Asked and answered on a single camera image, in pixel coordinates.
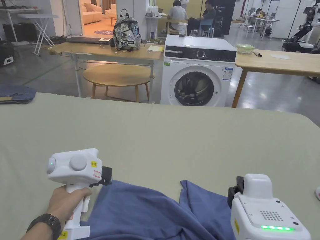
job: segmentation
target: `man in black shirt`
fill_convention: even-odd
[[[207,0],[205,2],[205,11],[203,12],[202,17],[195,19],[195,18],[189,18],[188,20],[188,26],[187,26],[187,35],[189,36],[191,31],[193,29],[199,29],[200,28],[200,22],[204,19],[214,19],[216,17],[216,10],[213,7],[214,2],[213,0]],[[209,29],[209,26],[203,26],[203,30]]]

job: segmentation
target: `white handheld device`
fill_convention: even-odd
[[[308,230],[288,206],[273,197],[267,175],[246,174],[237,186],[229,188],[228,203],[230,189],[235,190],[231,226],[237,240],[311,240]]]
[[[98,185],[102,180],[102,162],[97,158],[95,148],[53,154],[48,162],[48,177],[50,180],[66,184],[67,192],[88,188],[91,184]],[[81,212],[88,211],[90,196],[81,201],[66,222],[64,235],[67,240],[90,236],[89,226],[80,226]]]

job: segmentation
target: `person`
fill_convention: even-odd
[[[51,215],[60,221],[60,229],[64,228],[66,221],[71,217],[73,211],[84,197],[91,195],[88,188],[77,189],[72,193],[68,193],[66,186],[56,188],[53,191],[49,201],[49,207],[44,215]],[[45,222],[36,221],[34,225],[30,225],[30,229],[21,238],[21,240],[52,240],[57,233]]]
[[[189,3],[189,0],[180,0],[181,7],[183,7],[184,10],[187,10],[187,5]]]
[[[173,1],[173,7],[170,9],[167,19],[172,20],[188,20],[187,12],[186,10],[181,7],[181,2],[179,0]],[[177,23],[170,23],[169,28],[178,30],[179,25]]]
[[[251,17],[258,17],[260,16],[260,13],[261,13],[261,8],[258,8],[255,12],[253,12],[250,16]],[[249,20],[249,24],[250,25],[254,25],[256,23],[257,19],[256,18],[250,18]]]
[[[252,17],[258,17],[261,13],[261,8],[258,8],[255,12],[253,12],[250,16]]]
[[[205,2],[205,11],[203,12],[203,15],[198,18],[189,18],[188,20],[188,26],[187,26],[187,35],[189,36],[191,31],[193,29],[199,29],[200,28],[200,22],[204,19],[215,19],[216,17],[216,10],[214,9],[214,1],[213,0],[207,0]]]

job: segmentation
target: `washing machine control panel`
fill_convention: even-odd
[[[217,50],[217,49],[199,49],[189,47],[166,46],[166,57],[199,59],[208,61],[234,62],[236,51]]]

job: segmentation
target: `blue cloth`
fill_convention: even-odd
[[[88,222],[92,240],[235,240],[227,198],[187,180],[180,203],[152,189],[112,181]]]
[[[0,103],[30,103],[36,95],[36,90],[31,87],[0,84]]]

